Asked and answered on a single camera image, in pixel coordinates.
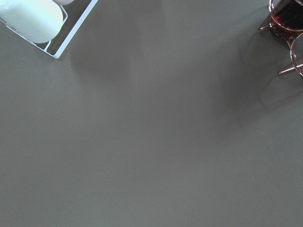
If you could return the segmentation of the tea bottle slot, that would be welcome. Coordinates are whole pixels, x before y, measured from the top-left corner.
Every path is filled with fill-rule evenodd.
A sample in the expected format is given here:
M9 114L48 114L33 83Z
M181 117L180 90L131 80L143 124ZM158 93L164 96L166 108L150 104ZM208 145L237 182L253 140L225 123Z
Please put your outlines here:
M303 32L303 1L279 0L270 11L269 26L277 37L295 39Z

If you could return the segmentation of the pale green cup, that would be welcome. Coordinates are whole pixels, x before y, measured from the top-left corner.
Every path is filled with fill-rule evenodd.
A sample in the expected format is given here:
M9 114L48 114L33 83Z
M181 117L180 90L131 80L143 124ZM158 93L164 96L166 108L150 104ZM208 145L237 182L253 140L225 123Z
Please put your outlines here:
M0 18L34 43L46 43L60 32L62 10L52 0L2 0Z

